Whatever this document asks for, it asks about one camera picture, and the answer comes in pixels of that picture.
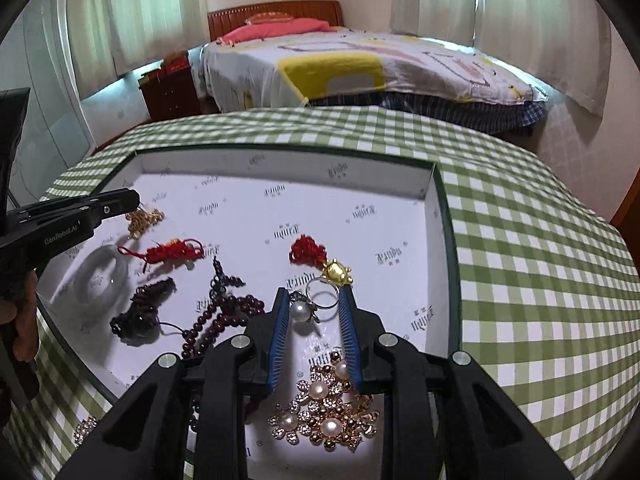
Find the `person's left hand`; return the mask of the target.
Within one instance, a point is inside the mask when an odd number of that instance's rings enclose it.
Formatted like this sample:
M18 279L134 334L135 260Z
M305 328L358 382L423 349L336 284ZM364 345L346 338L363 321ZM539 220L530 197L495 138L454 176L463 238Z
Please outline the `person's left hand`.
M24 281L24 298L18 304L1 300L1 323L14 323L16 329L13 352L17 361L31 361L38 352L37 281L36 272L30 271Z

